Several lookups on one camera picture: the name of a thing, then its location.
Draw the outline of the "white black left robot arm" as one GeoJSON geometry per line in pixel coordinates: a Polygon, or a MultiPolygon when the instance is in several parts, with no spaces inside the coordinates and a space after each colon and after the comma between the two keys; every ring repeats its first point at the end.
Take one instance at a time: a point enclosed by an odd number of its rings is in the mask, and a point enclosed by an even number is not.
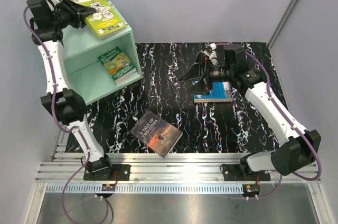
{"type": "Polygon", "coordinates": [[[84,152],[82,168],[87,180],[109,180],[114,173],[110,158],[98,143],[87,121],[84,99],[71,88],[63,61],[63,29],[85,27],[85,18],[95,9],[71,0],[27,0],[24,19],[32,41],[42,56],[47,80],[46,94],[40,98],[56,125],[76,138],[84,152]]]}

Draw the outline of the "lime green paperback book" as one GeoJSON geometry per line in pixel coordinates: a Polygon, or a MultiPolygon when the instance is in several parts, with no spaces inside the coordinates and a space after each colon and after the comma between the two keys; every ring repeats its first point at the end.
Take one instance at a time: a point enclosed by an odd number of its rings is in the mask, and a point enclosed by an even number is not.
{"type": "Polygon", "coordinates": [[[115,35],[127,27],[125,20],[118,14],[116,9],[110,6],[107,0],[72,1],[96,10],[93,14],[86,17],[85,22],[99,39],[115,35]]]}

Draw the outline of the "dark tale two cities book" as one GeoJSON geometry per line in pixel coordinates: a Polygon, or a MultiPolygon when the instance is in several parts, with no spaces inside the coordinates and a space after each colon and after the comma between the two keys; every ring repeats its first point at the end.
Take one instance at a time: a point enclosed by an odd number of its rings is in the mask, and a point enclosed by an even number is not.
{"type": "Polygon", "coordinates": [[[162,158],[166,158],[183,132],[148,110],[130,133],[162,158]]]}

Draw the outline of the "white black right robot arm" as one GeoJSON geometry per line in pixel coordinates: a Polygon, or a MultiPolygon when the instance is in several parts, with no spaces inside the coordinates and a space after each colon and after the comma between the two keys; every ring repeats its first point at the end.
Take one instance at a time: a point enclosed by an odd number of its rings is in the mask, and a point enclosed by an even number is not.
{"type": "Polygon", "coordinates": [[[322,174],[319,132],[308,130],[284,107],[273,93],[264,66],[242,45],[225,44],[224,62],[218,59],[216,48],[217,44],[212,43],[199,52],[179,81],[193,81],[188,92],[196,95],[209,95],[215,82],[231,83],[259,111],[279,144],[276,150],[241,158],[240,176],[252,180],[260,171],[277,171],[281,176],[293,174],[306,181],[319,179],[322,174]]]}

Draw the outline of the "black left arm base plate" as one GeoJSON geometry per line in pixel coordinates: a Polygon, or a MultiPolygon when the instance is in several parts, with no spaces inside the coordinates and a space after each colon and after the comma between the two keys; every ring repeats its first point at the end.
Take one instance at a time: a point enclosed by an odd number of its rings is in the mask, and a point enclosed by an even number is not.
{"type": "Polygon", "coordinates": [[[113,164],[112,171],[106,174],[92,175],[87,169],[84,172],[84,181],[129,181],[131,165],[129,164],[113,164]]]}

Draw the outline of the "green 104-storey treehouse book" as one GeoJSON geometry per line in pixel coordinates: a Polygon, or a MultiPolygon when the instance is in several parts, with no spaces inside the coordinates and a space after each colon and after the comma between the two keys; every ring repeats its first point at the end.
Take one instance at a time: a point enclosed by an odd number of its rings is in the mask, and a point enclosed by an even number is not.
{"type": "Polygon", "coordinates": [[[99,56],[98,60],[115,83],[126,80],[137,71],[129,57],[119,47],[115,47],[99,56]]]}

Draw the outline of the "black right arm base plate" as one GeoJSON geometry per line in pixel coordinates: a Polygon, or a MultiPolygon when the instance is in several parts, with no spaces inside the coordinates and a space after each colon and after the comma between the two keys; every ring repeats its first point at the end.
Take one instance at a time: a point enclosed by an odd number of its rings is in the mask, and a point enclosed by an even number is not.
{"type": "Polygon", "coordinates": [[[271,177],[268,171],[259,171],[253,173],[243,173],[239,164],[221,164],[220,171],[223,174],[224,181],[270,181],[271,177]]]}

